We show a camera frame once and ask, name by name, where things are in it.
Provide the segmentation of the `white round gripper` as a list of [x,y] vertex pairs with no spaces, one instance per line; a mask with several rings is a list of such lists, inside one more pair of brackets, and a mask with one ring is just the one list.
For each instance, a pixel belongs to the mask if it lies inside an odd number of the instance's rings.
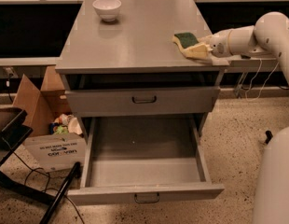
[[186,48],[184,50],[184,55],[190,59],[200,60],[206,59],[211,52],[215,57],[229,57],[231,56],[228,42],[230,33],[231,30],[227,29],[213,35],[197,38],[199,43]]

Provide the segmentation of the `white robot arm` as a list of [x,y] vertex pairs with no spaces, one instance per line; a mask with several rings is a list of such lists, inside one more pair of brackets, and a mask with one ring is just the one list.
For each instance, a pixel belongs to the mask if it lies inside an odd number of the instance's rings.
[[[280,12],[269,12],[252,26],[203,38],[186,33],[172,40],[185,57],[192,59],[271,54],[289,84],[289,19]],[[289,224],[289,127],[276,133],[265,148],[252,224]]]

